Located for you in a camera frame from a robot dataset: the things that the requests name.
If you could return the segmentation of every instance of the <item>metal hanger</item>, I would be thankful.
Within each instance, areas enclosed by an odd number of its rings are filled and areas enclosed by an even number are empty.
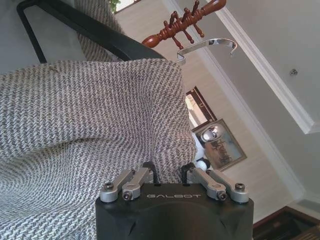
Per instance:
[[[24,13],[26,8],[38,6],[78,33],[86,36],[124,61],[138,59],[164,59],[158,52],[132,38],[111,29],[60,0],[25,0],[16,7],[17,13],[30,38],[40,63],[47,60],[36,35]]]
[[[232,51],[230,52],[230,55],[233,56],[235,50],[238,47],[238,44],[235,41],[232,41],[227,38],[212,38],[209,40],[205,40],[196,44],[193,44],[191,46],[188,46],[180,51],[177,52],[177,57],[178,60],[176,61],[177,64],[179,65],[184,65],[186,63],[186,57],[184,56],[185,54],[188,54],[190,52],[193,52],[197,49],[201,49],[203,47],[207,47],[210,45],[225,45],[230,48],[232,48]]]

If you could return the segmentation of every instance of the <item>tweed fabric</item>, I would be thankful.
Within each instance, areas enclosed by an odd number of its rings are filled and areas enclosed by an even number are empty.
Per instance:
[[[75,0],[75,8],[104,25],[124,34],[119,23],[112,14],[108,0]],[[120,58],[104,49],[99,44],[78,33],[78,39],[88,61],[119,62]]]
[[[164,59],[59,61],[0,76],[0,239],[95,239],[103,182],[193,160],[181,70]]]

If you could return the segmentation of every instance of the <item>picture frame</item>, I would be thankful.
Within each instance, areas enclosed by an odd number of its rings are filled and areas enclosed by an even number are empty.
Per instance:
[[[218,120],[196,86],[186,93],[185,102],[192,131]]]
[[[210,142],[203,142],[201,134],[208,128],[215,127],[219,129],[217,139]],[[223,171],[247,158],[245,152],[223,119],[210,122],[193,130],[193,132],[203,146],[205,157],[209,160],[213,169]]]

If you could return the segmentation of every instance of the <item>white wall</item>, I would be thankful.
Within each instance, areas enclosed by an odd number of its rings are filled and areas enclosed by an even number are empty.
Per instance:
[[[137,41],[156,34],[163,28],[163,21],[170,13],[162,1],[142,0],[116,15],[126,34]],[[184,34],[177,39],[184,46],[188,40]],[[171,39],[161,42],[156,48],[166,58],[176,60],[178,48]],[[229,49],[224,48],[228,56]],[[254,200],[254,221],[258,221],[289,204],[293,197],[278,177],[276,171],[262,152],[257,141],[246,128],[213,76],[204,66],[198,53],[187,55],[187,64],[182,67],[185,90],[197,86],[212,111],[223,118],[247,155],[247,159],[227,169],[225,173],[236,181],[246,184]]]
[[[192,0],[176,0],[180,7]],[[198,25],[206,37],[233,37],[216,14]],[[210,48],[238,92],[275,143],[308,192],[320,194],[320,133],[305,135],[240,48],[230,58],[221,48]]]
[[[0,0],[0,74],[39,64],[16,10],[19,2],[21,0]],[[72,5],[73,0],[64,2]],[[48,63],[86,59],[76,31],[36,6],[27,8],[25,15]]]
[[[228,0],[227,8],[314,120],[320,120],[320,1]],[[291,77],[291,69],[298,75]]]

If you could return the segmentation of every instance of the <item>silver metal link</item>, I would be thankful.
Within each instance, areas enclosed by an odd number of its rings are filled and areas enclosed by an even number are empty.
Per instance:
[[[122,186],[122,197],[125,201],[138,198],[141,192],[141,186],[144,183],[153,183],[154,173],[147,167],[142,167],[134,175],[130,182]]]
[[[249,201],[249,193],[243,183],[236,183],[219,170],[208,170],[207,173],[218,183],[225,185],[226,192],[230,198],[237,203],[247,203]]]
[[[131,180],[134,175],[133,170],[123,170],[119,176],[117,176],[113,182],[109,182],[103,185],[100,190],[100,200],[104,203],[111,203],[118,199],[118,193],[122,186]]]
[[[213,180],[205,171],[199,167],[191,168],[186,173],[187,183],[189,184],[201,184],[206,189],[208,197],[224,201],[227,199],[226,187]]]

